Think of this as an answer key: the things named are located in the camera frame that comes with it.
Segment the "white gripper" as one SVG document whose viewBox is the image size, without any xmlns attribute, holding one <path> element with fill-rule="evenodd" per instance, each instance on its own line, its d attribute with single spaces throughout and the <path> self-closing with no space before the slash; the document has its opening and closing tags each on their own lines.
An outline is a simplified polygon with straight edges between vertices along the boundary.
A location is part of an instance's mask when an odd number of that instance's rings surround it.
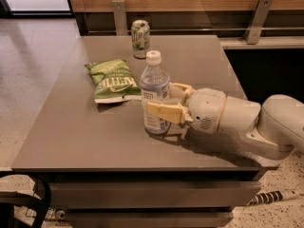
<svg viewBox="0 0 304 228">
<path fill-rule="evenodd" d="M 212 134 L 217 131 L 227 96 L 211 88 L 195 90 L 190 85 L 171 83 L 170 97 L 187 100 L 181 104 L 147 103 L 146 111 L 173 124 L 189 122 L 197 131 Z"/>
</svg>

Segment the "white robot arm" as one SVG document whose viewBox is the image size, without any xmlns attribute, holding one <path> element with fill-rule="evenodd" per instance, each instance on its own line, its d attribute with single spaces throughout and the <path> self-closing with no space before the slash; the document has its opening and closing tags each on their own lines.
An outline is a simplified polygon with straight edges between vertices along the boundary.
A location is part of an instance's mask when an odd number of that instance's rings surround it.
<svg viewBox="0 0 304 228">
<path fill-rule="evenodd" d="M 290 155 L 304 150 L 304 104 L 287 95 L 263 104 L 212 88 L 172 83 L 166 100 L 145 100 L 147 113 L 173 124 L 188 124 L 201 134 L 226 135 L 252 152 Z"/>
</svg>

